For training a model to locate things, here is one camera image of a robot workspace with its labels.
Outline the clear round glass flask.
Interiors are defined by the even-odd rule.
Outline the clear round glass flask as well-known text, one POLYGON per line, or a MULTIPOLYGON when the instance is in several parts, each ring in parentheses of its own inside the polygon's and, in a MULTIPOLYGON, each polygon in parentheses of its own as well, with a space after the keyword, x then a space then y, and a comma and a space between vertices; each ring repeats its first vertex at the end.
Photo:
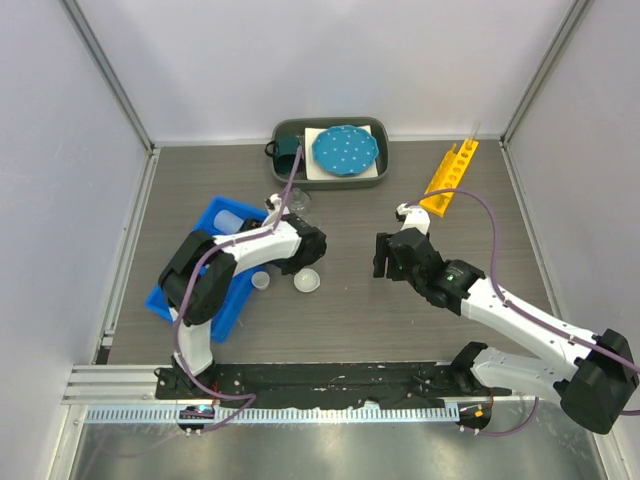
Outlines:
POLYGON ((287 207, 291 213, 299 217, 304 217, 309 213, 311 197, 298 187, 292 188, 289 192, 287 207))

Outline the yellow test tube rack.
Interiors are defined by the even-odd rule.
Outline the yellow test tube rack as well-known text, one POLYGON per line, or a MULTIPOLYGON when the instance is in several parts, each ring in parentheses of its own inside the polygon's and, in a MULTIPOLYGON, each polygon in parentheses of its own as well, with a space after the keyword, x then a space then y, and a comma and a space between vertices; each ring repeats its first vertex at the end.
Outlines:
MULTIPOLYGON (((476 153, 479 142, 472 138, 463 141, 460 147, 453 145, 444 155, 439 167, 432 177, 425 194, 446 189, 457 189, 472 158, 476 153)), ((453 192, 440 193, 420 201, 420 206, 431 214, 443 217, 453 199, 453 192)))

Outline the white squeeze bottle red cap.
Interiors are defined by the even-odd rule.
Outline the white squeeze bottle red cap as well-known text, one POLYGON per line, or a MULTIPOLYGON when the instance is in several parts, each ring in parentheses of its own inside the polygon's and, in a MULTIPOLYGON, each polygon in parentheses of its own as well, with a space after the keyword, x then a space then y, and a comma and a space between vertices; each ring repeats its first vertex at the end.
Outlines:
POLYGON ((243 224, 244 219, 229 210, 220 210, 213 219, 213 228, 223 235, 237 233, 243 224))

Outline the clear glass test tube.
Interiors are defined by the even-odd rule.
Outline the clear glass test tube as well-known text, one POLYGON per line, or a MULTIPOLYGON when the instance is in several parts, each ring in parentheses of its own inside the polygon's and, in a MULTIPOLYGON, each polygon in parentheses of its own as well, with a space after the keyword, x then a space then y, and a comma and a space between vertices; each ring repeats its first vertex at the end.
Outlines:
POLYGON ((467 138, 467 144, 468 144, 469 147, 472 147, 474 142, 476 141, 476 137, 477 137, 477 135, 479 133, 480 127, 481 127, 481 121, 480 120, 476 120, 473 123, 471 133, 470 133, 469 137, 467 138))

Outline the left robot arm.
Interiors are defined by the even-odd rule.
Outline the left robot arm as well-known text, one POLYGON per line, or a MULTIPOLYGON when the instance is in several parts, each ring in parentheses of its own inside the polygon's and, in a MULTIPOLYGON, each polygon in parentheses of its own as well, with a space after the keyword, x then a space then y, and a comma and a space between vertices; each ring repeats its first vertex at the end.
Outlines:
POLYGON ((193 399, 211 391, 212 320, 222 309, 236 276, 265 264, 275 265, 284 275, 294 275, 326 251, 325 233, 293 213, 231 235, 212 236, 203 229, 191 232, 158 279, 158 287, 179 322, 173 353, 173 363, 180 372, 179 388, 193 399))

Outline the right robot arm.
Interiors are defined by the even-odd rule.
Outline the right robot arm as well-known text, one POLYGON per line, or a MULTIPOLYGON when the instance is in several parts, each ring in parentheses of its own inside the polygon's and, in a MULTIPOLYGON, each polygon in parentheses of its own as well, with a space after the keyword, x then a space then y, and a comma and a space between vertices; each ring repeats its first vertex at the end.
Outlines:
POLYGON ((379 233, 373 275, 405 281, 434 307, 488 326, 531 352, 530 357, 469 343, 451 380, 465 395, 505 388, 554 402, 581 427, 611 431, 639 386, 629 342, 565 323, 523 302, 462 260, 445 260, 416 228, 379 233))

